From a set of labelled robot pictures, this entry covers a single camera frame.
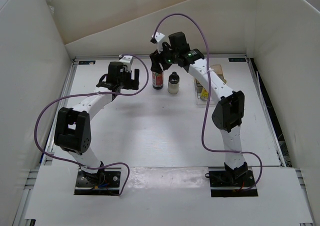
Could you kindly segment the tall dark sauce bottle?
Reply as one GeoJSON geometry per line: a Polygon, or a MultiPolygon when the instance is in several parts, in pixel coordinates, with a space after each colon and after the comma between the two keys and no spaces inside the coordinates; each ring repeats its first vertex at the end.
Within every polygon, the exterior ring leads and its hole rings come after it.
{"type": "Polygon", "coordinates": [[[160,90],[164,86],[164,73],[163,70],[156,71],[152,69],[152,87],[156,90],[160,90]]]}

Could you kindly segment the small yellow label bottle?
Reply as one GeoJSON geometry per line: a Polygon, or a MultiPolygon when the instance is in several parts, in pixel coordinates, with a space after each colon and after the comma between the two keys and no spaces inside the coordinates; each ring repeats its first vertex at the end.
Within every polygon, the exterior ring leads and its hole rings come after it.
{"type": "Polygon", "coordinates": [[[205,88],[202,88],[200,93],[200,99],[207,100],[208,99],[208,91],[205,88]]]}

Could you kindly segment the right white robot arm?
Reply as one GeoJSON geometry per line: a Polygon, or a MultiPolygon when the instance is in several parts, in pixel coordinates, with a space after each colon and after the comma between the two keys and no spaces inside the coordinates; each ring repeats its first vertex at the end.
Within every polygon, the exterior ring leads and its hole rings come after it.
{"type": "Polygon", "coordinates": [[[215,104],[212,121],[220,130],[225,152],[225,176],[227,184],[235,186],[242,181],[248,165],[242,155],[240,137],[244,116],[245,95],[234,91],[207,65],[208,61],[198,49],[190,49],[183,32],[169,35],[165,41],[162,33],[155,33],[151,42],[157,50],[150,54],[151,71],[160,73],[177,64],[192,75],[210,93],[215,104]]]}

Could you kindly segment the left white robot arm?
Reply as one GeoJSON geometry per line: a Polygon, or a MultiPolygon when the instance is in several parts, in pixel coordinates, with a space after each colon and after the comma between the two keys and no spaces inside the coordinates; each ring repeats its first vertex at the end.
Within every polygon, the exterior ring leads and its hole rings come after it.
{"type": "Polygon", "coordinates": [[[88,173],[87,179],[94,186],[103,184],[105,174],[99,169],[103,163],[90,149],[91,120],[104,106],[111,103],[122,89],[139,89],[140,71],[135,69],[132,79],[132,64],[132,56],[110,62],[108,73],[99,79],[93,95],[85,97],[73,107],[63,107],[58,112],[54,144],[81,164],[81,170],[88,173]]]}

